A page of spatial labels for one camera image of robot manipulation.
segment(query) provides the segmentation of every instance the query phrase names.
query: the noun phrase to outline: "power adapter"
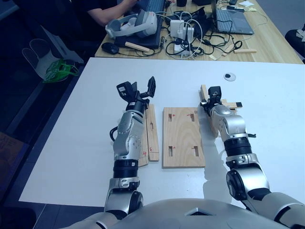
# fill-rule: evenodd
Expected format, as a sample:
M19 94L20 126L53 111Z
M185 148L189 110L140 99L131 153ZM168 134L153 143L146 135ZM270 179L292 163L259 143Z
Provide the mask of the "power adapter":
M171 20L171 37L178 37L178 30L184 27L183 20Z

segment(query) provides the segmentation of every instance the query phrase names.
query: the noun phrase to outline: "computer mouse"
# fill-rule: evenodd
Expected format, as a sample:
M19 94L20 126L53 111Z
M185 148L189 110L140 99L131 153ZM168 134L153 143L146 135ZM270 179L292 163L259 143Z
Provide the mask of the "computer mouse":
M106 42L102 44L102 50L112 55L115 55L119 52L120 48L114 43Z

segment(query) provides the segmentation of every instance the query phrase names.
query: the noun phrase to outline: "green bag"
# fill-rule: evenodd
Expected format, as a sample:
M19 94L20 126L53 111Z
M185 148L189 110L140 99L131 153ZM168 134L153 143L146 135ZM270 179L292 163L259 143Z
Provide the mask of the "green bag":
M54 61L46 71L44 83L54 83L63 81L68 75L78 75L78 69L75 65L66 64L63 59Z

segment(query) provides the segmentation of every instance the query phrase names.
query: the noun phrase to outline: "vr headset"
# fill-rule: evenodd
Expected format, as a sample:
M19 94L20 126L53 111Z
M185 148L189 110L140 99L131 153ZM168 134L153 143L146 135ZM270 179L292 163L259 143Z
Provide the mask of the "vr headset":
M110 38L136 34L140 38L155 34L157 31L157 16L154 12L141 10L139 14L129 15L120 20L114 19L106 25Z

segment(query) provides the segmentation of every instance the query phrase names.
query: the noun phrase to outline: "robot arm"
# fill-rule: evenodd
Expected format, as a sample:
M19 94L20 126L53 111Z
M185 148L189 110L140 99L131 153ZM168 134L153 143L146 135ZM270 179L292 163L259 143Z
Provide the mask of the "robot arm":
M212 128L220 132L227 153L227 185L230 194L247 209L287 227L305 228L305 207L283 193L272 193L256 154L252 153L243 118L221 103L220 87L208 90L201 103L211 117Z
M143 113L148 108L149 99L155 91L155 79L148 82L148 91L140 93L136 82L124 82L117 86L120 97L128 102L117 127L117 137L113 144L114 167L110 179L104 212L114 214L122 219L143 205L142 194L136 189L140 184L138 160L141 152L143 133Z

